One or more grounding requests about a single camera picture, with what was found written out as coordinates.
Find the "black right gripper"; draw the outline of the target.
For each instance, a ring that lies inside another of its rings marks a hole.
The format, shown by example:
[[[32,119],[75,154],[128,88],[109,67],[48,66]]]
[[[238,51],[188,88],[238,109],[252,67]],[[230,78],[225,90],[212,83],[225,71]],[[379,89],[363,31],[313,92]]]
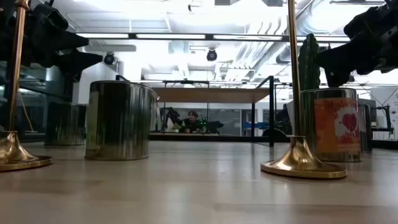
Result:
[[[376,69],[390,72],[398,68],[398,0],[384,2],[354,16],[344,26],[343,32],[351,39],[348,43],[317,54],[316,64],[324,69],[329,87],[349,82],[353,71],[367,75]]]

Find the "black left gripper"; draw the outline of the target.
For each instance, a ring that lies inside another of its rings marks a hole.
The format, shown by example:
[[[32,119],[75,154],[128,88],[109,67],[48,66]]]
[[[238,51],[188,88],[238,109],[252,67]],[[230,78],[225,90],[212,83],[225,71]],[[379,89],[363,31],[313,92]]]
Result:
[[[29,67],[32,63],[37,63],[45,68],[57,66],[63,75],[79,82],[85,69],[102,62],[102,55],[78,50],[59,55],[61,50],[89,44],[87,38],[66,31],[67,28],[67,20],[53,7],[52,2],[36,5],[27,16],[24,65]]]

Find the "plain silver tin can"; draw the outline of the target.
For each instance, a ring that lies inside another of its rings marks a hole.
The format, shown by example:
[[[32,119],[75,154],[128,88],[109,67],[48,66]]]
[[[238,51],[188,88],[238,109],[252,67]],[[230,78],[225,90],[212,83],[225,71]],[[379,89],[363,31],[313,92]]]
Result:
[[[86,105],[51,102],[45,132],[46,146],[79,146],[86,140]]]

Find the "silver tin can green label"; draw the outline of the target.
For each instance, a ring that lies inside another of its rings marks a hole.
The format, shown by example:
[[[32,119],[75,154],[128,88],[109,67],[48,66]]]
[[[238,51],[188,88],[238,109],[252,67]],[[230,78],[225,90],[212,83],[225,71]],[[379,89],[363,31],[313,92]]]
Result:
[[[158,96],[140,83],[103,80],[90,85],[85,159],[131,161],[149,157],[149,134],[160,121]]]

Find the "tin can orange heart label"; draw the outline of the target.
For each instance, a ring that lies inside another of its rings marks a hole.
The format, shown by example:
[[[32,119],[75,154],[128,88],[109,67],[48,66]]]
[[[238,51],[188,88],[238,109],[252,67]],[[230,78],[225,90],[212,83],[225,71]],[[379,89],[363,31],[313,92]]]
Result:
[[[305,90],[301,97],[302,133],[313,154],[324,162],[361,161],[356,90]]]

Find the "glass jar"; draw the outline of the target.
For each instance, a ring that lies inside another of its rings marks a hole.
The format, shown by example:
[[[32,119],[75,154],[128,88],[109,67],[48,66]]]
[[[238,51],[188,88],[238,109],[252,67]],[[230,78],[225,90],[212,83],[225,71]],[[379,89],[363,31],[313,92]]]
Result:
[[[371,117],[370,107],[368,105],[359,105],[359,133],[361,141],[362,152],[372,152],[372,138],[373,133],[371,131]]]

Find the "gold brass candlestick holder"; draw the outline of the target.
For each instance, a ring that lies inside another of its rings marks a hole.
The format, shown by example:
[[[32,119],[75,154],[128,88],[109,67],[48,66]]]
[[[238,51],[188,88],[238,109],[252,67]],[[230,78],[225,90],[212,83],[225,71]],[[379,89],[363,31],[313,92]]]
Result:
[[[30,0],[16,0],[16,23],[13,34],[12,55],[7,68],[10,72],[8,103],[8,125],[0,138],[0,172],[36,169],[49,166],[52,158],[49,156],[35,156],[26,151],[19,142],[16,131],[17,96],[19,93],[19,75],[22,59],[22,44],[24,40],[24,26],[26,12],[29,10]]]
[[[261,170],[269,174],[300,179],[342,179],[346,177],[346,169],[326,164],[316,158],[305,136],[302,135],[295,0],[287,0],[287,3],[295,113],[294,135],[290,137],[289,150],[281,158],[261,164]]]

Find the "green cactus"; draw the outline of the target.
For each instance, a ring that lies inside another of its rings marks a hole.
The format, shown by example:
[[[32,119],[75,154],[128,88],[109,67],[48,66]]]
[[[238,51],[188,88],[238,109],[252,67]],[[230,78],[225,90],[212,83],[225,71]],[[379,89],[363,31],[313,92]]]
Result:
[[[300,47],[298,71],[302,91],[318,89],[320,86],[320,67],[315,63],[319,48],[313,34],[308,34]]]

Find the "long ceiling light bar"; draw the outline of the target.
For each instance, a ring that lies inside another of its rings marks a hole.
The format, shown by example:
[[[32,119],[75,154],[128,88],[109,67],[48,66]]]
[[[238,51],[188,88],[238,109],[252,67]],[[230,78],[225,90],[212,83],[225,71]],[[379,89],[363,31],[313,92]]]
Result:
[[[175,34],[175,33],[77,33],[88,39],[206,40],[244,42],[288,42],[288,35]]]

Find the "person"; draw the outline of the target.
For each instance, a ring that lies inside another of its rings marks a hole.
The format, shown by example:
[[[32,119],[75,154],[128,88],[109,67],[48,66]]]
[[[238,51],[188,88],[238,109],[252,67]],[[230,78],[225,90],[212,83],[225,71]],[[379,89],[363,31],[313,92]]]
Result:
[[[183,120],[184,125],[182,126],[182,131],[184,133],[201,133],[202,126],[198,119],[198,114],[196,111],[189,111],[188,118]]]

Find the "wooden shelf black metal legs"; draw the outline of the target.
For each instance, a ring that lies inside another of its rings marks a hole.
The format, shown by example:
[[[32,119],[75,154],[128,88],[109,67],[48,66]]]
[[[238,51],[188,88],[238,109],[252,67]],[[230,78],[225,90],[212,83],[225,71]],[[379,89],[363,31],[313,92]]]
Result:
[[[254,89],[244,88],[153,88],[158,101],[165,103],[221,103],[221,104],[250,104],[251,113],[255,113],[256,103],[265,97],[269,97],[269,138],[273,139],[274,134],[274,77],[265,78]],[[251,135],[256,136],[255,117],[251,117]]]

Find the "black metal table frame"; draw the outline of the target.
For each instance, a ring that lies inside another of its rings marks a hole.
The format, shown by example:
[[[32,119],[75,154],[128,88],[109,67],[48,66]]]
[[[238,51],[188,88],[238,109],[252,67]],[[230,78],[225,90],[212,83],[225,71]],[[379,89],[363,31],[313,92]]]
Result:
[[[150,133],[150,141],[203,141],[203,142],[290,142],[290,138],[274,136],[228,136],[217,134]]]

